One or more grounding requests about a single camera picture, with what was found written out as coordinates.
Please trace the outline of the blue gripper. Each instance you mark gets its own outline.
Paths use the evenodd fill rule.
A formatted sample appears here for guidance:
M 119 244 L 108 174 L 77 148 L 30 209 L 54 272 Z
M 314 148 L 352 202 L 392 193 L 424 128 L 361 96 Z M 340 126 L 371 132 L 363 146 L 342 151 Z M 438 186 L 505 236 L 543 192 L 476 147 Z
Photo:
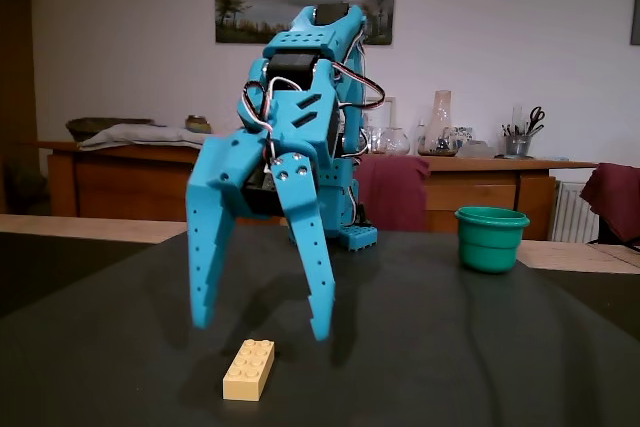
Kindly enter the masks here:
M 205 140 L 196 160 L 186 192 L 192 321 L 205 329 L 214 316 L 236 217 L 285 215 L 309 287 L 311 328 L 316 340 L 324 341 L 330 333 L 335 281 L 311 162 L 300 153 L 277 157 L 271 166 L 276 191 L 264 188 L 265 147 L 264 132 L 239 129 Z

